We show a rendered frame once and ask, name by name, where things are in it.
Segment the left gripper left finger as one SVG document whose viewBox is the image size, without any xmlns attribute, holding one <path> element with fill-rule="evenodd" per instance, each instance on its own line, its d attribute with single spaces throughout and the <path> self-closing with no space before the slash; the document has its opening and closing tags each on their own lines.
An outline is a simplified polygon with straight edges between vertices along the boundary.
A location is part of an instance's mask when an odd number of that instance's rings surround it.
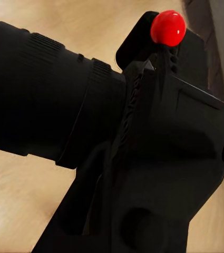
<svg viewBox="0 0 224 253">
<path fill-rule="evenodd" d="M 98 230 L 82 235 L 101 174 Z M 112 253 L 110 140 L 92 149 L 32 253 Z"/>
</svg>

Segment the digital camera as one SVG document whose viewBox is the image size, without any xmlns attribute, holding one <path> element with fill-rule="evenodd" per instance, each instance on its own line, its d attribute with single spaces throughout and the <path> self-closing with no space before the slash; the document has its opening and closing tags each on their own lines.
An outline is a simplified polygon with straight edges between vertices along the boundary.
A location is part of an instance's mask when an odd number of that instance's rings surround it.
<svg viewBox="0 0 224 253">
<path fill-rule="evenodd" d="M 205 41 L 172 10 L 145 12 L 122 73 L 0 21 L 0 150 L 76 169 L 111 141 L 112 253 L 187 253 L 189 223 L 224 180 L 224 102 Z M 98 230 L 102 174 L 82 235 Z"/>
</svg>

